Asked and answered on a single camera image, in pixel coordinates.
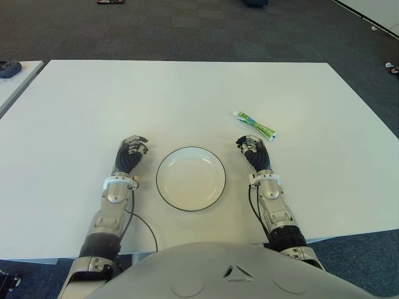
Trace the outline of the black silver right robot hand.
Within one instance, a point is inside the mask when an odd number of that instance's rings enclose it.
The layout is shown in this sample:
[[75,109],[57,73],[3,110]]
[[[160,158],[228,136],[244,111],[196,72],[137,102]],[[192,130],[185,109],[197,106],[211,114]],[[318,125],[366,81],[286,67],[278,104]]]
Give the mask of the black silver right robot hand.
[[256,172],[272,170],[269,153],[262,139],[245,135],[236,140],[236,146]]

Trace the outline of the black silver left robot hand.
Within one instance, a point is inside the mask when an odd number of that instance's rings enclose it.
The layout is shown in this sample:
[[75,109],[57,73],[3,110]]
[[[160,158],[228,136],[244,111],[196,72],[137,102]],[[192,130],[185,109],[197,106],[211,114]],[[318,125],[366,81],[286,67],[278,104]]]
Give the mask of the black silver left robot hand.
[[146,138],[138,135],[125,138],[117,151],[113,172],[130,174],[141,161],[143,155],[147,154],[147,142]]

